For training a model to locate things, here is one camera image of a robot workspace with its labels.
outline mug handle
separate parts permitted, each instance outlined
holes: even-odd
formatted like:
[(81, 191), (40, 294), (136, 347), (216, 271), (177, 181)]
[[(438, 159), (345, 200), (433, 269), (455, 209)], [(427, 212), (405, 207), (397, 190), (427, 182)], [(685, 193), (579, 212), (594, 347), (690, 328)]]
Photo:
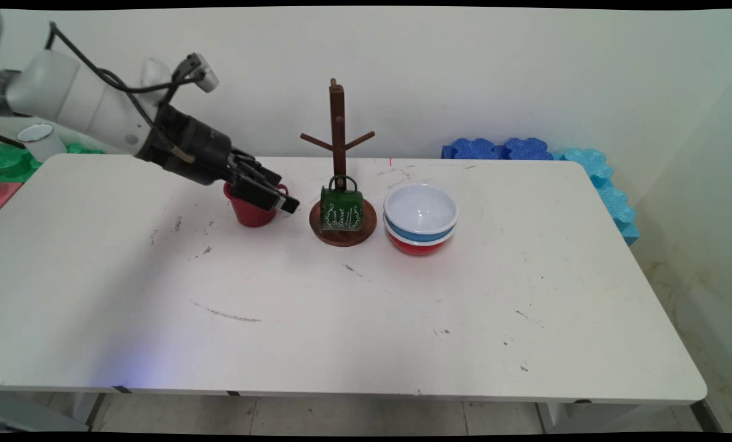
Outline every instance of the mug handle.
[(352, 192), (357, 192), (357, 191), (358, 191), (358, 183), (357, 183), (357, 182), (355, 182), (355, 180), (354, 180), (354, 179), (352, 179), (352, 177), (351, 177), (351, 176), (346, 176), (345, 174), (335, 174), (335, 175), (333, 176), (333, 178), (331, 178), (331, 179), (330, 179), (330, 182), (329, 182), (329, 183), (327, 184), (327, 189), (328, 189), (328, 190), (333, 190), (333, 189), (332, 189), (332, 187), (333, 187), (333, 182), (334, 182), (334, 181), (335, 181), (335, 180), (336, 180), (337, 178), (344, 178), (344, 179), (349, 179), (349, 181), (352, 181), (352, 184), (353, 184), (353, 185), (355, 185), (355, 189), (354, 189), (354, 190), (353, 190)]

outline green mug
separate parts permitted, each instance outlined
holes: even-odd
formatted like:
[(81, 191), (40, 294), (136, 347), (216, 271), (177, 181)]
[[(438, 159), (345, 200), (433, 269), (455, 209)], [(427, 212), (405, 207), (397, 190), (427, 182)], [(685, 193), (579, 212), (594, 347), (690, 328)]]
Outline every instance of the green mug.
[[(349, 179), (355, 190), (335, 190), (333, 182), (337, 178)], [(364, 196), (358, 192), (357, 182), (345, 174), (333, 176), (327, 188), (323, 186), (319, 198), (319, 229), (357, 232), (363, 226), (363, 219)]]

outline tiled floor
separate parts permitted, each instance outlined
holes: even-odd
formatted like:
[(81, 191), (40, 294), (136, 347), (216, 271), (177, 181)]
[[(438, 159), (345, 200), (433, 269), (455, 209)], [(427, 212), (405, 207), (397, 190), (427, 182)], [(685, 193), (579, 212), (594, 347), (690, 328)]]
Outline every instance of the tiled floor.
[[(71, 394), (24, 394), (71, 413)], [(532, 403), (107, 394), (93, 431), (255, 435), (538, 434)], [(691, 408), (672, 406), (624, 431), (702, 431)]]

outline black cable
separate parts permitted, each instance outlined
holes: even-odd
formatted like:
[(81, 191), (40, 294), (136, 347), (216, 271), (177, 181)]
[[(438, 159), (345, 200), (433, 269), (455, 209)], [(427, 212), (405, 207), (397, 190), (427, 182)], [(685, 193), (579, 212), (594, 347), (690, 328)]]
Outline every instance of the black cable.
[[(123, 81), (117, 76), (114, 75), (113, 72), (111, 72), (108, 69), (100, 69), (100, 71), (105, 76), (110, 76), (114, 82), (116, 82), (119, 85), (125, 86)], [(163, 132), (159, 131), (158, 128), (156, 128), (155, 124), (153, 124), (153, 120), (150, 119), (150, 116), (145, 112), (145, 109), (142, 108), (142, 104), (139, 103), (138, 100), (136, 100), (136, 97), (130, 92), (125, 92), (125, 94), (128, 97), (128, 100), (131, 101), (132, 104), (134, 104), (134, 107), (136, 108), (136, 111), (139, 112), (140, 115), (142, 115), (142, 118), (145, 120), (145, 123), (147, 123), (147, 126), (149, 126), (150, 129), (153, 129), (153, 131), (158, 135), (159, 138), (161, 138), (162, 142), (166, 143), (166, 147), (170, 148), (172, 147), (173, 143), (169, 141), (169, 139), (164, 135)]]
[(49, 37), (47, 37), (47, 44), (44, 45), (44, 48), (52, 48), (52, 43), (55, 42), (55, 31), (52, 30), (52, 26), (49, 27)]
[(6, 144), (9, 144), (9, 145), (18, 147), (20, 149), (24, 149), (25, 148), (25, 145), (23, 145), (23, 143), (18, 142), (16, 140), (12, 140), (12, 139), (7, 138), (7, 137), (4, 137), (3, 135), (0, 135), (0, 142), (4, 142)]
[(52, 41), (54, 40), (55, 36), (59, 37), (61, 41), (66, 43), (66, 45), (69, 47), (71, 52), (74, 53), (85, 65), (87, 65), (90, 70), (93, 71), (94, 74), (96, 74), (100, 79), (103, 80), (104, 83), (114, 87), (117, 90), (120, 90), (121, 92), (127, 92), (127, 93), (147, 93), (147, 92), (153, 92), (154, 90), (162, 90), (162, 89), (168, 89), (169, 87), (177, 87), (181, 86), (183, 84), (189, 84), (189, 83), (195, 83), (197, 81), (200, 81), (200, 76), (197, 78), (189, 78), (189, 79), (181, 79), (178, 81), (172, 81), (169, 83), (162, 83), (157, 84), (155, 86), (149, 86), (149, 87), (127, 87), (122, 81), (120, 84), (114, 82), (112, 79), (108, 78), (106, 75), (104, 75), (103, 70), (96, 67), (95, 64), (93, 64), (92, 61), (90, 61), (85, 54), (80, 51), (74, 43), (71, 42), (71, 40), (68, 39), (68, 37), (64, 36), (63, 33), (61, 33), (60, 29), (58, 29), (57, 25), (55, 25), (54, 21), (49, 22), (49, 28), (51, 33), (49, 34), (49, 39), (47, 40), (47, 45), (45, 48), (49, 48), (52, 46)]

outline red bowl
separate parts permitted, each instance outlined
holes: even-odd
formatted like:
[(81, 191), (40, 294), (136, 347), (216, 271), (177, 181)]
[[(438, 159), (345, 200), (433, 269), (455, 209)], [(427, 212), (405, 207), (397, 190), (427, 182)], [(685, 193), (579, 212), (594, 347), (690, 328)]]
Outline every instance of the red bowl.
[(413, 246), (412, 244), (407, 244), (405, 242), (401, 242), (394, 238), (394, 235), (391, 235), (391, 232), (388, 232), (386, 230), (386, 235), (388, 235), (388, 238), (391, 239), (391, 242), (394, 243), (394, 246), (396, 246), (397, 249), (404, 252), (408, 255), (414, 255), (415, 257), (422, 257), (423, 255), (430, 255), (437, 251), (437, 249), (442, 247), (442, 244), (447, 243), (448, 241), (442, 241), (439, 244), (434, 244), (434, 246)]

